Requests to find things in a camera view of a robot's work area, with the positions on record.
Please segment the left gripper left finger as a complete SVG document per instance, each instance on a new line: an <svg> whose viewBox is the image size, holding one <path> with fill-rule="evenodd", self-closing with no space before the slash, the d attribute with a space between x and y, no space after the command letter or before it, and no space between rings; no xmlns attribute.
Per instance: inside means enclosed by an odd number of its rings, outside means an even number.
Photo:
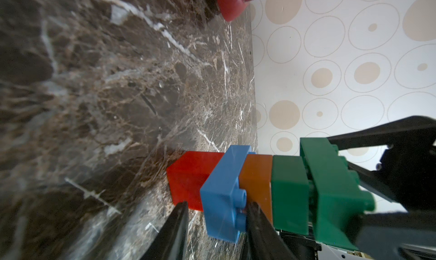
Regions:
<svg viewBox="0 0 436 260"><path fill-rule="evenodd" d="M187 248L188 203L178 203L140 260L184 260Z"/></svg>

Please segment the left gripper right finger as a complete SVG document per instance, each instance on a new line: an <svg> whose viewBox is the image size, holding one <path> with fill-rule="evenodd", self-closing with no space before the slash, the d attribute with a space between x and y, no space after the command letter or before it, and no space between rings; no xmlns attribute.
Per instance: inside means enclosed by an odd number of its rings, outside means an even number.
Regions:
<svg viewBox="0 0 436 260"><path fill-rule="evenodd" d="M256 202L247 205L244 260L297 260Z"/></svg>

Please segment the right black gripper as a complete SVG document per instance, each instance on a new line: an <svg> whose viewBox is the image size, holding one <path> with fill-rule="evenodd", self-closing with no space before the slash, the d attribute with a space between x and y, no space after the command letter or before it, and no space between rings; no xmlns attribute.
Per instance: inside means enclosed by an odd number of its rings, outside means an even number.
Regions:
<svg viewBox="0 0 436 260"><path fill-rule="evenodd" d="M361 186L407 211L436 210L436 121L411 116L377 127L328 137L339 150L386 146L377 168L349 162ZM414 247L436 245L435 212L396 212L353 216L347 238L375 260L420 260Z"/></svg>

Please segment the light blue 2x4 lego brick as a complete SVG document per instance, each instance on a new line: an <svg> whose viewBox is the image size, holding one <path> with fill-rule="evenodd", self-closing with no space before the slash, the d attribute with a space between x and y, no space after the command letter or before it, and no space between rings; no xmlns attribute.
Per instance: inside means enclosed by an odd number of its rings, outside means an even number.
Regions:
<svg viewBox="0 0 436 260"><path fill-rule="evenodd" d="M247 192L239 186L239 175L248 154L249 145L232 145L200 189L207 234L230 243L237 243L246 231Z"/></svg>

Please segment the green 2x4 lego brick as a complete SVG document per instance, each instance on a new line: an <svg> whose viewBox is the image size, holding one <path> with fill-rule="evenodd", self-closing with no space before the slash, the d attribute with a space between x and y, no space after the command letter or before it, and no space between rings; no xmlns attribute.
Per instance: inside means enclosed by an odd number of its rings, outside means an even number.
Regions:
<svg viewBox="0 0 436 260"><path fill-rule="evenodd" d="M372 193L359 187L359 176L327 138L302 138L300 155L316 189L313 231L322 243L357 250L346 228L355 215L375 209Z"/></svg>

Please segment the green 2x2 lego brick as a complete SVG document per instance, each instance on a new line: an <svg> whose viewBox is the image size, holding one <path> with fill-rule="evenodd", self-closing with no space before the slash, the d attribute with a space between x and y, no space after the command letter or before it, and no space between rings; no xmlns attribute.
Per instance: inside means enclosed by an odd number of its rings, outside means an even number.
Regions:
<svg viewBox="0 0 436 260"><path fill-rule="evenodd" d="M301 157L273 156L271 195L275 229L307 235L310 185Z"/></svg>

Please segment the orange 2x2 lego brick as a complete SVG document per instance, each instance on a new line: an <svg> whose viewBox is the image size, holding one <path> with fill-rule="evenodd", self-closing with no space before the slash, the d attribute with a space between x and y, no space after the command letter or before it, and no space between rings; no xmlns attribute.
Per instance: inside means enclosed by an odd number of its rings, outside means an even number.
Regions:
<svg viewBox="0 0 436 260"><path fill-rule="evenodd" d="M272 166L272 155L249 154L239 175L239 187L246 191L247 202L256 202L271 225L273 225Z"/></svg>

